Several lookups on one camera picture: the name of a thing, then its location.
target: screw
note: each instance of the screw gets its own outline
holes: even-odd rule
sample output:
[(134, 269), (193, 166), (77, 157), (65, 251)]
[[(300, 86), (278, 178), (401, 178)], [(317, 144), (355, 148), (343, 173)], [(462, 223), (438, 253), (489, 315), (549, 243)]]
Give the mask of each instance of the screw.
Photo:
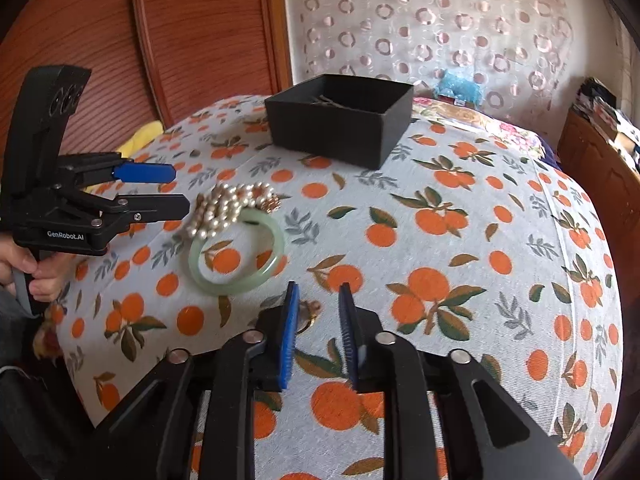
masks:
[(459, 348), (457, 350), (453, 350), (449, 356), (453, 362), (458, 363), (459, 365), (467, 365), (471, 362), (471, 355), (469, 355), (469, 352)]
[(396, 342), (396, 336), (391, 332), (378, 332), (376, 334), (376, 341), (381, 345), (392, 345)]
[(180, 365), (189, 358), (189, 352), (184, 348), (175, 348), (168, 353), (166, 358), (172, 365)]
[(259, 330), (247, 330), (242, 334), (245, 343), (255, 345), (264, 339), (264, 334)]

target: pearl necklace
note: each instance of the pearl necklace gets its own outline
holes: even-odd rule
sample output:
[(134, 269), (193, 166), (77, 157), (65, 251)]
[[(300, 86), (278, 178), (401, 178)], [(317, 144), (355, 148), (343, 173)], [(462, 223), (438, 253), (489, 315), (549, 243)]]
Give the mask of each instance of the pearl necklace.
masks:
[(196, 210), (186, 227), (189, 238), (201, 240), (213, 238), (231, 224), (238, 222), (238, 215), (245, 207), (255, 207), (271, 213), (280, 207), (280, 200), (268, 182), (256, 184), (216, 184), (207, 195), (200, 193)]

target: wooden dresser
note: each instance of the wooden dresser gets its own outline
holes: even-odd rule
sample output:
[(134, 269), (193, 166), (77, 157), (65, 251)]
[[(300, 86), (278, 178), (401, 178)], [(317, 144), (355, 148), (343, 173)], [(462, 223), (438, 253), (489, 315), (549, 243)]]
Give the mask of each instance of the wooden dresser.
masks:
[(591, 123), (570, 110), (558, 143), (562, 170), (588, 193), (613, 258), (622, 308), (640, 302), (640, 177)]

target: yellow cloth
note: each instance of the yellow cloth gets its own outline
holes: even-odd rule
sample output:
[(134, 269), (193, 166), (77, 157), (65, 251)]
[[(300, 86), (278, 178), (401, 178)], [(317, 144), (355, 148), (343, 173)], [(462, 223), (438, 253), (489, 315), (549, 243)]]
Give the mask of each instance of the yellow cloth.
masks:
[[(147, 123), (144, 126), (140, 126), (139, 129), (133, 134), (133, 136), (115, 151), (120, 152), (123, 157), (129, 158), (137, 150), (139, 150), (143, 146), (146, 146), (157, 136), (162, 135), (162, 132), (164, 132), (164, 126), (162, 126), (162, 123), (160, 121)], [(85, 191), (88, 193), (92, 193), (98, 186), (99, 184), (96, 184), (95, 186), (89, 186), (85, 189)]]

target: black box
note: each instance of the black box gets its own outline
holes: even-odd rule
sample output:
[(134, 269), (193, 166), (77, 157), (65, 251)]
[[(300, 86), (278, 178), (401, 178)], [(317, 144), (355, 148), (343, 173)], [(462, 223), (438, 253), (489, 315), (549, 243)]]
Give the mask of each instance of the black box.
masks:
[[(320, 96), (343, 107), (314, 104)], [(378, 170), (409, 127), (414, 86), (323, 74), (265, 100), (276, 146)]]

